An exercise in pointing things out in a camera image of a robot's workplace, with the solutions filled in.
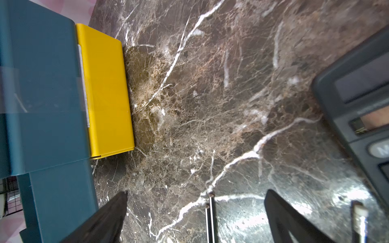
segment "yellow plastic case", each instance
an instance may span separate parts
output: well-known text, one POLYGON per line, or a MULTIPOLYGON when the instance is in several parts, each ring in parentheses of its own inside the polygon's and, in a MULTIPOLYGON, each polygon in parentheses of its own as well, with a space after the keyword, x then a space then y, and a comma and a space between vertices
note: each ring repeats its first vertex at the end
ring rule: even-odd
POLYGON ((133 150, 121 42, 83 24, 76 24, 76 28, 82 53, 92 159, 133 150))

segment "white marble vein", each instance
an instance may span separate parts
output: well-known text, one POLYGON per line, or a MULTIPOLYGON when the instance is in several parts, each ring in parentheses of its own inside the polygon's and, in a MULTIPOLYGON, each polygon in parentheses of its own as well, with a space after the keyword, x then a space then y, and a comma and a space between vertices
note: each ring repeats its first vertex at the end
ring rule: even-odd
POLYGON ((188 35, 184 37, 185 35, 185 29, 189 23, 189 18, 188 18, 188 21, 186 22, 186 25, 185 25, 185 28, 184 28, 184 32, 182 33, 182 37, 181 37, 181 42, 180 43, 180 46, 177 50, 177 53, 174 57, 174 60, 173 60, 173 63, 172 65, 170 66, 169 70, 167 71, 166 75, 165 75, 165 78, 163 79, 161 85, 159 86, 158 90, 151 96, 151 98, 149 99, 149 101, 142 107, 145 108, 154 98, 155 96, 161 91, 161 89, 163 88, 163 86, 165 85, 166 83, 166 80, 168 79, 168 77, 170 76, 170 74, 172 73, 175 65, 177 64, 177 60, 178 58, 180 57, 181 55, 181 52, 182 50, 185 48, 186 46, 186 42, 189 40, 189 38, 193 35, 193 33, 195 32, 195 30, 200 26, 200 24, 203 22, 203 20, 207 17, 209 17, 210 15, 212 15, 218 8, 220 8, 220 6, 222 5, 222 3, 224 2, 225 0, 220 0, 211 10, 209 10, 208 12, 206 12, 205 14, 202 14, 200 15, 200 17, 198 18, 198 21, 196 22, 196 24, 194 25, 194 28, 188 33, 188 35))
POLYGON ((121 29, 123 28, 124 24, 126 23, 126 21, 128 20, 128 18, 132 15, 132 13, 134 12, 134 10, 137 8, 139 4, 135 5, 135 7, 133 8, 133 10, 130 12, 130 14, 123 20, 123 24, 120 26, 119 30, 117 31, 116 35, 115 35, 115 39, 117 39, 117 36, 119 35, 121 29))

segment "brown marble countertop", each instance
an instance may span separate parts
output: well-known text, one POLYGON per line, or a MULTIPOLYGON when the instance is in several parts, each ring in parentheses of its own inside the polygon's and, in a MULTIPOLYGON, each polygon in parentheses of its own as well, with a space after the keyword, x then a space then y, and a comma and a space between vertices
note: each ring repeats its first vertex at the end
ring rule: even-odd
POLYGON ((310 90, 388 23, 387 0, 98 1, 90 26, 123 43, 136 139, 92 161, 100 207, 129 190, 122 242, 206 242, 210 190, 219 242, 273 242, 268 189, 338 243, 351 241, 359 200, 370 242, 389 242, 310 90))

